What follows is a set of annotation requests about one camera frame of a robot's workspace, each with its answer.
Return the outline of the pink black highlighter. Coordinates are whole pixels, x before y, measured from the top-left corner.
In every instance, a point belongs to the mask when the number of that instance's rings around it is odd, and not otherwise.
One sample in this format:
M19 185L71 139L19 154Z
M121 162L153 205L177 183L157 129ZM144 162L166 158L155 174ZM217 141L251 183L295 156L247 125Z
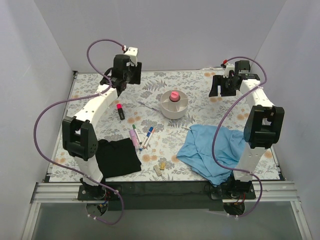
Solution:
M116 108L117 108L117 112L118 112L120 120L124 120L125 119L125 114L124 114L122 105L120 103L118 103L116 105Z

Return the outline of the white round divided organizer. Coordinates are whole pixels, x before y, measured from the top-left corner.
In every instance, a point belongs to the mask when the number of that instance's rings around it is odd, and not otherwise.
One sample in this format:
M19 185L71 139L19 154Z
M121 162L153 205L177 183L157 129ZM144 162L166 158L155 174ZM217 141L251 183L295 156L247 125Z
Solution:
M169 100L170 93L177 91L180 94L180 100L178 102L172 102ZM180 90L169 90L165 92L160 98L160 109L162 114L170 119L177 120L182 118L186 113L189 105L189 99L187 95Z

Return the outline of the blue capped marker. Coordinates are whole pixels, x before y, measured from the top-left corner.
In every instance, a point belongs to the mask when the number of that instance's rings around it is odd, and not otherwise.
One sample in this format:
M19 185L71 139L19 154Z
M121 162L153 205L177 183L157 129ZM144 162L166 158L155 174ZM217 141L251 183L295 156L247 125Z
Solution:
M140 148L139 148L140 151L142 151L143 148L145 147L146 142L147 142L149 136L151 135L151 132L152 132L153 129L154 129L154 128L153 128L152 126L149 128L149 130L148 130L145 138L143 139L143 141L142 141L142 143L141 143L141 145L140 145Z

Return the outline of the light pink highlighter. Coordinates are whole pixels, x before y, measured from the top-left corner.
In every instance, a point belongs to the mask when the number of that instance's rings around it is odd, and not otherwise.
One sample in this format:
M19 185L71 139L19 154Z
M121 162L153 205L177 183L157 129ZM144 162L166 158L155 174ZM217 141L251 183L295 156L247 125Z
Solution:
M137 137L136 137L135 131L134 131L133 129L131 129L131 130L129 131L129 135L130 135L130 139L131 139L134 147L135 147L136 149L138 149L138 148L139 148L139 143L138 143L138 139L137 139Z

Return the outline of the orange capped marker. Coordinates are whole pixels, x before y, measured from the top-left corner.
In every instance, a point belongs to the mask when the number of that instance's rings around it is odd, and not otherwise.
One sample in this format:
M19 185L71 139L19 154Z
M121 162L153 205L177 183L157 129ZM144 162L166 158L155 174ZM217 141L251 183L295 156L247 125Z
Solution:
M144 149L146 149L146 148L148 147L148 144L149 144L149 142L150 142L150 140L151 140L151 137L153 136L154 132L155 132L155 128L151 131L150 135L148 136L147 141L146 141L145 144L143 145L143 148L144 148Z

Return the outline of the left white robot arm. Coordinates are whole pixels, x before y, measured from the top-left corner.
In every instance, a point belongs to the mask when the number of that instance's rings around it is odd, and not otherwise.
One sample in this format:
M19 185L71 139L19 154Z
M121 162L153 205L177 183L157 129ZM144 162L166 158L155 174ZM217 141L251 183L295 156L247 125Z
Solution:
M96 90L96 97L73 117L66 117L62 121L62 146L74 158L84 176L80 182L84 190L95 200L106 196L106 187L100 182L103 173L99 169L96 152L99 141L95 127L107 108L126 89L127 84L141 83L142 63L138 61L138 50L129 48L123 54L117 54L113 59L113 67L105 73L111 74L103 77Z

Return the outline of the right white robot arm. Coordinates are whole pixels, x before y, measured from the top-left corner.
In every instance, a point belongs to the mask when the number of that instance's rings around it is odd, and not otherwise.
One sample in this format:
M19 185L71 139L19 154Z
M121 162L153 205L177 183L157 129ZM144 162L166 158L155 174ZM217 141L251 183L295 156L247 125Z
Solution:
M279 141L285 110L273 104L265 94L263 85L266 81L251 73L253 59L236 56L234 60L234 64L228 59L222 62L224 72L213 77L209 96L230 97L241 92L251 108L243 130L245 147L237 166L229 168L231 176L214 187L211 195L220 199L245 196L254 199L255 169L262 155Z

